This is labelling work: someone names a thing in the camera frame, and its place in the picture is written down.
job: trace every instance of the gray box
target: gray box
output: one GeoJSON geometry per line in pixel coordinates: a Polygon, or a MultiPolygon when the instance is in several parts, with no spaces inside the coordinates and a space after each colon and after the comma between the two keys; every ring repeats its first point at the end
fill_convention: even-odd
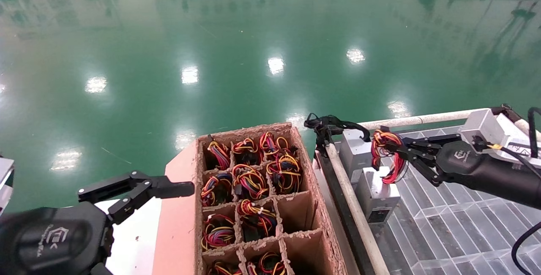
{"type": "Polygon", "coordinates": [[[500,144],[505,136],[504,129],[492,114],[490,109],[472,112],[462,130],[462,140],[471,143],[474,136],[480,136],[485,141],[500,144]]]}
{"type": "Polygon", "coordinates": [[[363,208],[369,224],[386,223],[394,208],[400,202],[400,193],[396,184],[385,184],[381,180],[389,173],[389,167],[381,166],[377,172],[372,167],[357,169],[360,176],[355,194],[363,208]]]}
{"type": "Polygon", "coordinates": [[[13,193],[13,171],[15,161],[0,158],[0,215],[5,210],[13,193]]]}
{"type": "Polygon", "coordinates": [[[363,133],[357,129],[344,131],[344,137],[340,143],[340,160],[351,183],[359,181],[360,173],[354,174],[356,169],[363,169],[372,165],[372,143],[364,142],[361,138],[363,133]]]}

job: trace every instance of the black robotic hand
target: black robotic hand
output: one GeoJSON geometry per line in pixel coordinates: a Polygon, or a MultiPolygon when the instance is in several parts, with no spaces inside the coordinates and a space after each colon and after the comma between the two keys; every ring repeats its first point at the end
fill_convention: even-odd
{"type": "Polygon", "coordinates": [[[41,207],[0,217],[0,275],[111,275],[113,224],[148,200],[194,194],[191,182],[172,183],[133,171],[79,190],[79,204],[41,207]],[[128,192],[108,214],[93,204],[128,192]]]}

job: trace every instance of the pink surface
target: pink surface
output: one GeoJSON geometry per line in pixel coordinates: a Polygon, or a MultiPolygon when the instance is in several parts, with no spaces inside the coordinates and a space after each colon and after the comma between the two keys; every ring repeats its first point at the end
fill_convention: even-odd
{"type": "MultiPolygon", "coordinates": [[[[171,182],[197,177],[195,142],[166,165],[171,182]]],[[[195,271],[195,195],[162,200],[153,275],[193,275],[195,271]]]]}

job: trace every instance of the cable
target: cable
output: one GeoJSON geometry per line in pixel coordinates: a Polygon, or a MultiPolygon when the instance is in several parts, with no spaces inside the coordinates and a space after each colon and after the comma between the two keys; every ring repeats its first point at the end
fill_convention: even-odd
{"type": "Polygon", "coordinates": [[[228,155],[228,148],[224,144],[220,146],[218,142],[212,141],[207,150],[209,150],[218,160],[218,169],[225,171],[230,166],[231,160],[228,155]]]}
{"type": "Polygon", "coordinates": [[[244,199],[238,204],[237,212],[240,217],[246,220],[247,223],[255,225],[258,228],[261,238],[273,236],[276,231],[276,213],[260,206],[255,206],[255,203],[244,199]]]}
{"type": "Polygon", "coordinates": [[[232,201],[231,173],[218,173],[205,183],[201,189],[201,202],[204,207],[215,206],[232,201]]]}
{"type": "MultiPolygon", "coordinates": [[[[536,134],[536,125],[534,121],[534,114],[537,112],[538,114],[541,114],[541,108],[537,107],[531,107],[528,110],[528,127],[529,127],[529,136],[530,136],[530,149],[531,149],[531,157],[537,158],[538,157],[538,147],[537,147],[537,134],[536,134]]],[[[524,164],[530,171],[535,173],[540,179],[541,174],[537,171],[533,165],[524,159],[520,154],[517,152],[514,152],[512,150],[509,150],[506,147],[501,146],[500,144],[491,144],[486,143],[486,145],[494,150],[501,150],[502,152],[506,152],[507,154],[510,154],[515,159],[519,160],[522,164],[524,164]]],[[[520,265],[518,258],[516,257],[516,253],[518,252],[518,248],[522,245],[522,243],[533,233],[535,233],[538,229],[541,229],[541,222],[537,223],[530,229],[528,229],[524,234],[520,235],[520,237],[514,242],[513,247],[511,249],[511,258],[513,259],[514,265],[525,275],[532,275],[528,270],[526,270],[522,265],[520,265]]]]}
{"type": "Polygon", "coordinates": [[[283,275],[285,274],[286,267],[282,262],[282,259],[275,252],[266,252],[259,258],[259,269],[263,274],[269,275],[283,275]]]}
{"type": "Polygon", "coordinates": [[[205,221],[205,230],[201,238],[203,250],[221,248],[235,242],[234,222],[225,215],[212,214],[205,221]]]}
{"type": "Polygon", "coordinates": [[[238,267],[235,268],[234,265],[217,260],[209,267],[207,275],[242,275],[242,271],[238,267]]]}
{"type": "Polygon", "coordinates": [[[258,149],[257,144],[251,138],[234,144],[232,151],[235,155],[240,155],[239,158],[236,158],[238,163],[256,165],[263,162],[263,152],[258,149]]]}
{"type": "Polygon", "coordinates": [[[514,152],[510,150],[509,148],[503,147],[500,144],[487,144],[488,147],[492,148],[493,150],[501,150],[502,152],[506,152],[513,156],[515,159],[519,160],[522,164],[524,164],[531,172],[536,174],[541,179],[541,174],[537,171],[535,167],[531,163],[528,162],[528,160],[524,159],[518,152],[514,152]]]}
{"type": "Polygon", "coordinates": [[[383,177],[383,183],[391,184],[396,183],[402,179],[404,176],[404,169],[406,168],[407,161],[398,156],[398,153],[391,152],[385,147],[393,146],[404,146],[402,142],[402,137],[400,135],[392,132],[383,132],[379,129],[374,131],[374,138],[372,140],[372,167],[377,169],[380,165],[380,160],[385,156],[394,156],[393,164],[389,174],[383,177]]]}
{"type": "Polygon", "coordinates": [[[514,242],[513,247],[511,249],[511,258],[513,259],[514,265],[524,274],[526,275],[532,275],[532,273],[529,273],[528,270],[524,269],[522,265],[518,262],[518,259],[516,258],[516,253],[518,252],[518,248],[522,245],[522,243],[533,233],[535,233],[538,229],[541,229],[541,222],[537,223],[530,229],[528,229],[524,234],[522,234],[516,242],[514,242]]]}
{"type": "Polygon", "coordinates": [[[326,115],[324,117],[318,117],[314,113],[310,113],[304,122],[304,126],[313,129],[316,135],[315,145],[316,150],[321,155],[327,157],[327,150],[325,150],[326,143],[332,143],[332,136],[342,134],[344,129],[358,129],[363,132],[361,137],[364,142],[370,142],[370,131],[365,127],[353,123],[350,121],[342,121],[334,115],[326,115]]]}
{"type": "Polygon", "coordinates": [[[541,108],[538,107],[530,107],[528,109],[528,129],[530,133],[530,149],[531,157],[532,158],[538,158],[539,157],[539,148],[537,148],[537,130],[536,130],[536,122],[534,121],[533,115],[535,113],[541,114],[541,108]]]}
{"type": "Polygon", "coordinates": [[[248,275],[258,275],[257,271],[255,270],[255,264],[252,262],[246,264],[246,269],[248,270],[248,275]]]}
{"type": "Polygon", "coordinates": [[[243,199],[259,200],[268,196],[267,179],[252,166],[235,165],[232,174],[235,193],[243,199]]]}
{"type": "Polygon", "coordinates": [[[266,170],[276,192],[279,195],[291,194],[299,192],[303,176],[301,175],[301,167],[291,152],[289,143],[284,137],[276,139],[276,146],[280,148],[280,152],[276,154],[276,161],[267,164],[266,170]]]}
{"type": "Polygon", "coordinates": [[[261,135],[261,138],[259,138],[259,148],[261,148],[265,155],[273,155],[279,151],[274,144],[274,135],[271,132],[265,132],[261,135]]]}

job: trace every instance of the logo on robot arm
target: logo on robot arm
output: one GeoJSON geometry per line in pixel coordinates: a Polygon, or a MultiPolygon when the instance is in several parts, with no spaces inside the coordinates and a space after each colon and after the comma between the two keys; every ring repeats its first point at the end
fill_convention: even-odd
{"type": "Polygon", "coordinates": [[[52,224],[48,225],[41,235],[41,240],[39,241],[37,247],[38,257],[42,256],[45,245],[47,245],[50,250],[58,248],[58,244],[65,242],[66,238],[68,237],[69,229],[66,229],[65,227],[52,229],[53,227],[54,225],[52,224]]]}
{"type": "Polygon", "coordinates": [[[471,150],[468,150],[467,152],[463,150],[458,150],[458,152],[454,153],[454,157],[458,160],[462,160],[462,162],[465,163],[468,160],[471,152],[471,150]]]}
{"type": "Polygon", "coordinates": [[[46,243],[52,243],[50,248],[58,248],[57,243],[64,242],[66,240],[66,237],[68,236],[69,229],[66,229],[65,227],[59,227],[57,229],[53,229],[49,232],[49,235],[47,236],[46,243]]]}

